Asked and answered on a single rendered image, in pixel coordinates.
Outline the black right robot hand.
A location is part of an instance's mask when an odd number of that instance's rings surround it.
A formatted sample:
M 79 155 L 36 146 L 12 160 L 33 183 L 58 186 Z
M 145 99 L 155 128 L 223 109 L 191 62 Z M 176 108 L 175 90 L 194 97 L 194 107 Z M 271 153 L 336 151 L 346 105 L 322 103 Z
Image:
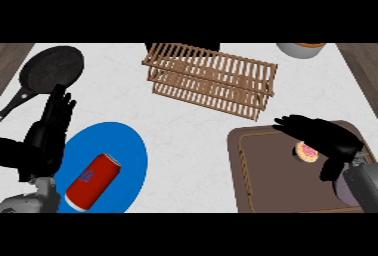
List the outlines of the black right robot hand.
M 282 116 L 275 119 L 274 128 L 290 135 L 328 157 L 321 180 L 336 181 L 344 164 L 352 163 L 364 149 L 364 142 L 342 126 L 324 119 L 310 119 L 302 115 Z

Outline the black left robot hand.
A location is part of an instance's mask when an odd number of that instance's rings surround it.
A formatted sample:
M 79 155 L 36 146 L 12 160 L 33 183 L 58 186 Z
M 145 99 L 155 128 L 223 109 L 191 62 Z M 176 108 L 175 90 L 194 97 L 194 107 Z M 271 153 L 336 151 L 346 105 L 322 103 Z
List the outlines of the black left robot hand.
M 0 137 L 0 166 L 18 170 L 21 182 L 52 177 L 61 168 L 67 131 L 77 103 L 65 90 L 64 85 L 55 86 L 42 119 L 30 127 L 24 141 Z

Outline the pink frosted cupcake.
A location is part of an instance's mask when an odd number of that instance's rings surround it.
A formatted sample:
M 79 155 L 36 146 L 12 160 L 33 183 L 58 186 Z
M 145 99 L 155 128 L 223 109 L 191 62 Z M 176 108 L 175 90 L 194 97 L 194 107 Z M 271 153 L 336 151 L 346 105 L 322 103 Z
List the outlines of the pink frosted cupcake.
M 294 153 L 303 162 L 313 163 L 318 161 L 319 152 L 303 141 L 297 143 Z

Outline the brown tray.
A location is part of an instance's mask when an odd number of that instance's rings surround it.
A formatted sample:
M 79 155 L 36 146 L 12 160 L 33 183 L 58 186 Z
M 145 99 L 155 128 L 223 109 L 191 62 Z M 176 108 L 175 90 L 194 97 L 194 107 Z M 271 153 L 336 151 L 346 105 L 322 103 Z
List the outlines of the brown tray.
M 235 128 L 228 135 L 229 162 L 238 212 L 362 213 L 336 196 L 319 173 L 327 157 L 315 163 L 293 156 L 297 140 L 271 126 Z

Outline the wooden tiered shelf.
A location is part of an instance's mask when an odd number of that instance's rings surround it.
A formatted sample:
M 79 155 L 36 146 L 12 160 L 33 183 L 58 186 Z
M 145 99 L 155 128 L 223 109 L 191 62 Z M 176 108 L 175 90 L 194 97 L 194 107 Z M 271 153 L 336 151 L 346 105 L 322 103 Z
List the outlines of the wooden tiered shelf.
M 277 64 L 182 43 L 154 43 L 142 64 L 155 94 L 259 119 L 275 96 Z

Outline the blue round plate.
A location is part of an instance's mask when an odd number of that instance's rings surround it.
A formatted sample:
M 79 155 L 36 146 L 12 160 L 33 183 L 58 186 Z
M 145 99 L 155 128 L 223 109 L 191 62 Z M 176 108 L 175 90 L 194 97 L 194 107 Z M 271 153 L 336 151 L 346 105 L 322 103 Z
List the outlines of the blue round plate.
M 145 182 L 148 153 L 138 132 L 104 122 L 70 139 L 57 173 L 59 213 L 124 213 Z

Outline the red soda can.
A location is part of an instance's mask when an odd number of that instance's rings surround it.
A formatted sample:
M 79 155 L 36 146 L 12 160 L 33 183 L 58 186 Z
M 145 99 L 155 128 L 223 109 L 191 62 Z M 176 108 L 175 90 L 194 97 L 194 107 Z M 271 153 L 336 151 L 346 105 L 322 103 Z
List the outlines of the red soda can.
M 95 205 L 120 169 L 121 164 L 108 153 L 96 156 L 65 190 L 65 201 L 79 212 L 86 212 Z

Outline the black frying pan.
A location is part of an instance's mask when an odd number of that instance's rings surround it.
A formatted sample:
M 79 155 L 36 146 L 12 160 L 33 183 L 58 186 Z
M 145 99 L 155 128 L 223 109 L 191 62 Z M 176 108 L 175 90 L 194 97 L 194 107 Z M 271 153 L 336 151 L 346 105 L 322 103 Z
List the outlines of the black frying pan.
M 73 46 L 43 50 L 27 62 L 20 73 L 21 89 L 0 110 L 0 122 L 12 110 L 39 94 L 51 94 L 57 85 L 70 87 L 85 70 L 85 56 Z

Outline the grey bowl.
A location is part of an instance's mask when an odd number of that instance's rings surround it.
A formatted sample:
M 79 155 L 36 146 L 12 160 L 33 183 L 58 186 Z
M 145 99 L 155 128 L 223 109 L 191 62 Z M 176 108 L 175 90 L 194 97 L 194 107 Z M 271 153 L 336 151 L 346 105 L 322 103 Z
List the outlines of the grey bowl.
M 281 51 L 297 59 L 313 58 L 325 47 L 325 43 L 278 43 Z

